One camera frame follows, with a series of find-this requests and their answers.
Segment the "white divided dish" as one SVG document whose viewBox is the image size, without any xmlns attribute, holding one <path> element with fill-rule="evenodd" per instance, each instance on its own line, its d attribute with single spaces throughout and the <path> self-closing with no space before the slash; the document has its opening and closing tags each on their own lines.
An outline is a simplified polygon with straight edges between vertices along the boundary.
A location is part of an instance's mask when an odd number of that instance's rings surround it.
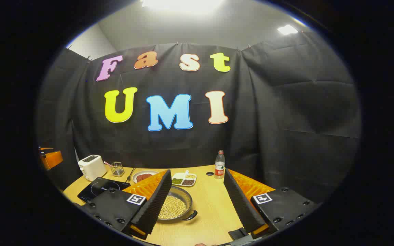
<svg viewBox="0 0 394 246">
<path fill-rule="evenodd" d="M 173 176 L 172 176 L 172 179 L 173 178 L 178 178 L 178 179 L 183 179 L 183 180 L 185 180 L 186 178 L 185 178 L 185 176 L 186 175 L 196 175 L 196 174 L 194 174 L 194 173 L 190 173 L 188 170 L 186 170 L 185 172 L 181 172 L 181 173 L 175 173 Z M 172 184 L 172 185 L 174 185 L 174 186 L 182 186 L 181 184 Z"/>
</svg>

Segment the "pile of yellow soybeans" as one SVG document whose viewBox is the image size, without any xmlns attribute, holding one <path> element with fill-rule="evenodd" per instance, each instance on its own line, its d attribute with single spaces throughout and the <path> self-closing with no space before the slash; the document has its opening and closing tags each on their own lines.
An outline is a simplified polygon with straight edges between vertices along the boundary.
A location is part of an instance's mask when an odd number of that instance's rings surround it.
<svg viewBox="0 0 394 246">
<path fill-rule="evenodd" d="M 158 219 L 173 219 L 187 210 L 186 204 L 177 197 L 168 195 L 158 215 Z"/>
</svg>

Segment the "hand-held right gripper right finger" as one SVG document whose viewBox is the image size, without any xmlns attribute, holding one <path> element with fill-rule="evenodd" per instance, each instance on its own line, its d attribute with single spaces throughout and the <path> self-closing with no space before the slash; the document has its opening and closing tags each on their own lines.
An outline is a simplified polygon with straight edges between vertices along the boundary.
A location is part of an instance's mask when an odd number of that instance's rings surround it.
<svg viewBox="0 0 394 246">
<path fill-rule="evenodd" d="M 245 232 L 252 238 L 285 230 L 320 206 L 291 188 L 275 189 L 231 169 L 225 170 L 223 183 Z"/>
</svg>

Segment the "white toaster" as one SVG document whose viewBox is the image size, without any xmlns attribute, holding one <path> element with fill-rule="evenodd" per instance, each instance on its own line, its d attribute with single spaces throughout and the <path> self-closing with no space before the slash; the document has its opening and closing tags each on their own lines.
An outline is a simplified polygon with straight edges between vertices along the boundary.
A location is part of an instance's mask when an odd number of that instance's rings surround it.
<svg viewBox="0 0 394 246">
<path fill-rule="evenodd" d="M 81 159 L 78 161 L 78 167 L 88 181 L 94 181 L 107 173 L 103 159 L 99 155 L 90 155 Z"/>
</svg>

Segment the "white round plate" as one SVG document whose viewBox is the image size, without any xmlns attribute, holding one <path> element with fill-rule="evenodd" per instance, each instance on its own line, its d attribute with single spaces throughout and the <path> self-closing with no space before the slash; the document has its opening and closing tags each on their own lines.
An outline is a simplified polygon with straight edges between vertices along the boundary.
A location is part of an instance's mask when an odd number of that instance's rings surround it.
<svg viewBox="0 0 394 246">
<path fill-rule="evenodd" d="M 137 173 L 133 174 L 133 176 L 132 176 L 132 180 L 133 180 L 134 183 L 138 183 L 136 181 L 136 177 L 138 175 L 141 175 L 141 174 L 152 174 L 154 176 L 154 175 L 158 174 L 158 172 L 157 171 L 153 171 L 153 170 L 143 170 L 143 171 L 137 172 Z"/>
</svg>

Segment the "black induction cooktop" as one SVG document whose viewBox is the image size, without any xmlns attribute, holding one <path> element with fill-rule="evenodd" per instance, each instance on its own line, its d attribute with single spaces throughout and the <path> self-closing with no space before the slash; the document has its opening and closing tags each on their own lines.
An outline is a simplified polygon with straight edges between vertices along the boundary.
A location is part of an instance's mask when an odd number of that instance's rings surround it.
<svg viewBox="0 0 394 246">
<path fill-rule="evenodd" d="M 78 195 L 77 197 L 81 199 L 83 202 L 91 202 L 95 197 L 102 194 L 105 191 L 108 191 L 110 188 L 114 188 L 116 190 L 123 190 L 127 187 L 130 187 L 130 183 L 110 180 L 106 178 L 97 177 L 93 180 L 89 185 L 87 185 Z"/>
</svg>

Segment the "steel pot with black handles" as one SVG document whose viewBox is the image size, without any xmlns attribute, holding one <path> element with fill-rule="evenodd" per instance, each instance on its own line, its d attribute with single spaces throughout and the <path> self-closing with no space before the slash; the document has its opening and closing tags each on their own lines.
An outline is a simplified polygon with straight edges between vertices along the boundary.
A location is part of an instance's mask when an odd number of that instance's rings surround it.
<svg viewBox="0 0 394 246">
<path fill-rule="evenodd" d="M 183 213 L 179 217 L 176 217 L 173 219 L 158 219 L 158 221 L 161 221 L 161 222 L 176 221 L 176 220 L 190 221 L 197 216 L 198 212 L 196 210 L 192 210 L 193 200 L 192 200 L 191 195 L 187 191 L 173 186 L 169 190 L 168 195 L 177 197 L 178 199 L 181 199 L 186 204 L 187 210 L 185 213 Z"/>
</svg>

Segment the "large ceiling light panel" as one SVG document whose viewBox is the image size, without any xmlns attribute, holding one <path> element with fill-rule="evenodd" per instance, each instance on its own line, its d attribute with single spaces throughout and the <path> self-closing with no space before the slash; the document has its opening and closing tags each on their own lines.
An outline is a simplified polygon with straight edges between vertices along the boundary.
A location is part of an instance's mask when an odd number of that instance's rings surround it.
<svg viewBox="0 0 394 246">
<path fill-rule="evenodd" d="M 139 0 L 143 8 L 151 10 L 180 12 L 180 13 L 206 13 L 213 12 L 225 0 Z"/>
</svg>

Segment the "clear water bottle red label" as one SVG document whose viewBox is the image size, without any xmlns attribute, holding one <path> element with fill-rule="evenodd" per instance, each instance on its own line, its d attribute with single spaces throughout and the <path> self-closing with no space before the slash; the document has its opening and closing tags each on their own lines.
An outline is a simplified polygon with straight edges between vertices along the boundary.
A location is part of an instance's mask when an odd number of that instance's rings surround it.
<svg viewBox="0 0 394 246">
<path fill-rule="evenodd" d="M 225 156 L 224 151 L 219 150 L 215 159 L 215 171 L 214 176 L 216 179 L 222 179 L 225 175 Z"/>
</svg>

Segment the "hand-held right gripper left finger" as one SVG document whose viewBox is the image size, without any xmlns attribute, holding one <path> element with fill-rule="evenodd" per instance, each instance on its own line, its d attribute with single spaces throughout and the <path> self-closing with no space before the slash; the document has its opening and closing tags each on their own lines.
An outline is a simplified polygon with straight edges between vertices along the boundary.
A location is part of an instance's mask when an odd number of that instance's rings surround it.
<svg viewBox="0 0 394 246">
<path fill-rule="evenodd" d="M 82 205 L 81 210 L 111 229 L 145 240 L 171 186 L 171 171 L 164 170 L 124 190 L 109 188 Z"/>
</svg>

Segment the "small ceiling light panel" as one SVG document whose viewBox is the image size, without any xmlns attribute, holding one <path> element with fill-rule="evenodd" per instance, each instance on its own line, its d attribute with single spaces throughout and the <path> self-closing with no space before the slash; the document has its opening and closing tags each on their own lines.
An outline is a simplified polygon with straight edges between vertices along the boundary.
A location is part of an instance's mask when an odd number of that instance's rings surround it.
<svg viewBox="0 0 394 246">
<path fill-rule="evenodd" d="M 290 35 L 290 34 L 296 34 L 298 33 L 298 30 L 295 29 L 293 26 L 287 24 L 285 26 L 279 27 L 278 32 L 281 33 L 282 35 Z"/>
</svg>

